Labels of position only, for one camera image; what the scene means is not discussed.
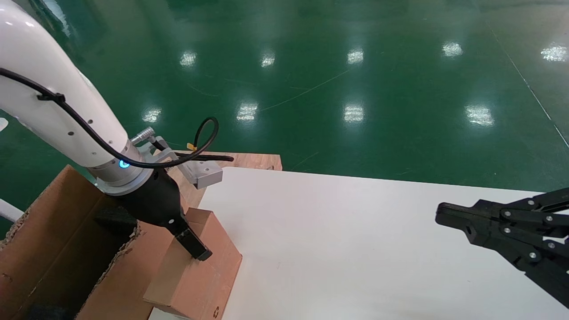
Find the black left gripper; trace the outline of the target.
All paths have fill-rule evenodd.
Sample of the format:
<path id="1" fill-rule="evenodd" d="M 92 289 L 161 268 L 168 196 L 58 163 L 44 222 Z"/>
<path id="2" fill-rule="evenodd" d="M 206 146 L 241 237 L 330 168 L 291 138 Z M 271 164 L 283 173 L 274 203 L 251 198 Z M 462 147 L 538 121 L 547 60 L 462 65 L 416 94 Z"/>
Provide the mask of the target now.
<path id="1" fill-rule="evenodd" d="M 189 227 L 178 184 L 165 169 L 154 169 L 142 186 L 115 198 L 137 220 L 168 229 L 193 259 L 206 261 L 212 256 L 212 251 Z"/>

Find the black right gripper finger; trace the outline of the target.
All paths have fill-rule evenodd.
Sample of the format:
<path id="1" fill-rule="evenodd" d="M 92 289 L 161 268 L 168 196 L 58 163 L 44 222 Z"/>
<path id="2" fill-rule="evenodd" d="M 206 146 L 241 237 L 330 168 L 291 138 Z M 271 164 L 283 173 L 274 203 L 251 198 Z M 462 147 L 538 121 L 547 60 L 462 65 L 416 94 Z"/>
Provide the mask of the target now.
<path id="1" fill-rule="evenodd" d="M 467 224 L 462 230 L 472 245 L 496 251 L 546 293 L 568 307 L 567 245 L 544 240 L 541 235 L 503 224 Z"/>
<path id="2" fill-rule="evenodd" d="M 436 222 L 447 227 L 461 227 L 468 222 L 498 222 L 532 225 L 533 227 L 567 227 L 569 189 L 551 191 L 512 203 L 480 199 L 471 207 L 440 203 Z"/>

